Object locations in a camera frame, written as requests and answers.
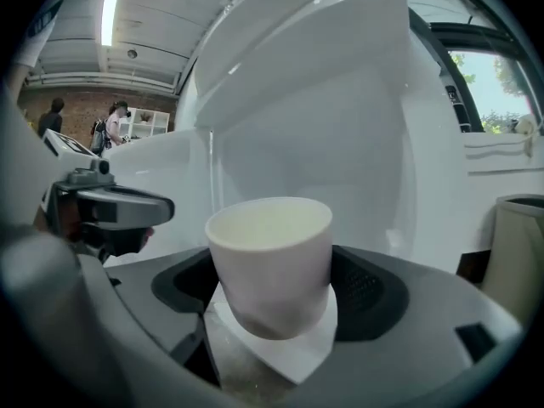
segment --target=person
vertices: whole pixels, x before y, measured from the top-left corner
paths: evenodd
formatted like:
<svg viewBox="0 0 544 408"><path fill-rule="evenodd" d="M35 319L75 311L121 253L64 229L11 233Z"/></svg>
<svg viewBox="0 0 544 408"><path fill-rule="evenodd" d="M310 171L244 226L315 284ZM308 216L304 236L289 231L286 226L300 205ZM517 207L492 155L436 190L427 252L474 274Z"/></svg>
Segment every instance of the person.
<svg viewBox="0 0 544 408"><path fill-rule="evenodd" d="M65 102L63 99L54 99L51 103L51 110L40 117L40 121L37 124L37 134L40 138L43 137L48 128L54 132L60 133L60 129L62 128L62 116L60 115L60 111L62 111L64 106Z"/></svg>
<svg viewBox="0 0 544 408"><path fill-rule="evenodd" d="M119 136L119 121L127 114L128 103L117 101L110 107L110 117L105 122L105 135L107 138L105 148L108 150L124 143Z"/></svg>

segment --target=paper cup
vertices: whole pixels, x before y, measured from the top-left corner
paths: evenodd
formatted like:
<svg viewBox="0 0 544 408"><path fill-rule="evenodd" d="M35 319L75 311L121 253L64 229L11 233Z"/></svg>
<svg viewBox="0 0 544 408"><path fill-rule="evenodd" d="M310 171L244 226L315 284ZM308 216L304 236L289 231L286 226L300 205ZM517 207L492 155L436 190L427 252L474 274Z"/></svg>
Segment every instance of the paper cup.
<svg viewBox="0 0 544 408"><path fill-rule="evenodd" d="M320 320L330 283L331 221L325 204L291 197L242 202L207 221L213 263L246 330L283 340Z"/></svg>

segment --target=glass window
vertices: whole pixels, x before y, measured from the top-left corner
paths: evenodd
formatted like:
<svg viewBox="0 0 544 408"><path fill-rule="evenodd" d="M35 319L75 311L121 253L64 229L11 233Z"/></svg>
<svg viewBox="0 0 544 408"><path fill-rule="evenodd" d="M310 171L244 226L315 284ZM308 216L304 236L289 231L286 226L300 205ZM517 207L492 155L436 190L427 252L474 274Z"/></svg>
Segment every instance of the glass window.
<svg viewBox="0 0 544 408"><path fill-rule="evenodd" d="M450 55L467 81L486 132L511 133L521 116L532 113L527 83L516 60L476 51Z"/></svg>

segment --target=ceiling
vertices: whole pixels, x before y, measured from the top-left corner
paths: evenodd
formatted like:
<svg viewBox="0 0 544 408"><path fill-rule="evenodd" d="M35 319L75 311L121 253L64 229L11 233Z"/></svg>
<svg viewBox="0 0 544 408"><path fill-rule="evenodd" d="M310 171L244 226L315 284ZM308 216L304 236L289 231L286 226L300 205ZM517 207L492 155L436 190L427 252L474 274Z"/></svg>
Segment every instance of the ceiling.
<svg viewBox="0 0 544 408"><path fill-rule="evenodd" d="M103 47L103 0L65 0L30 86L102 84L173 94L197 44L230 1L117 0L113 46ZM136 59L128 57L130 49Z"/></svg>

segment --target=green foliage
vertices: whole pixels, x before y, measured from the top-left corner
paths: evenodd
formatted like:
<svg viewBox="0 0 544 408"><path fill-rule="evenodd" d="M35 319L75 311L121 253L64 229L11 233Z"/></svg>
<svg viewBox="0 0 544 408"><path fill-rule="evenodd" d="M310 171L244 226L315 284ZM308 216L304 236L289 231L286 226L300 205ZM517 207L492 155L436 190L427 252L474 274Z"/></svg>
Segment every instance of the green foliage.
<svg viewBox="0 0 544 408"><path fill-rule="evenodd" d="M474 83L474 81L476 80L476 74L463 74L463 72L461 71L462 66L465 65L465 55L463 53L450 52L450 56L451 59L456 63L457 68L459 68L459 71L465 79L465 82L467 82L467 84Z"/></svg>
<svg viewBox="0 0 544 408"><path fill-rule="evenodd" d="M482 126L487 133L508 133L512 120L519 119L521 115L514 112L499 115L492 110L490 114L482 116Z"/></svg>
<svg viewBox="0 0 544 408"><path fill-rule="evenodd" d="M516 80L512 72L512 67L506 59L501 56L495 57L493 66L495 67L496 78L501 82L502 90L505 94L511 94L516 97L525 95L525 92L519 86L518 80Z"/></svg>

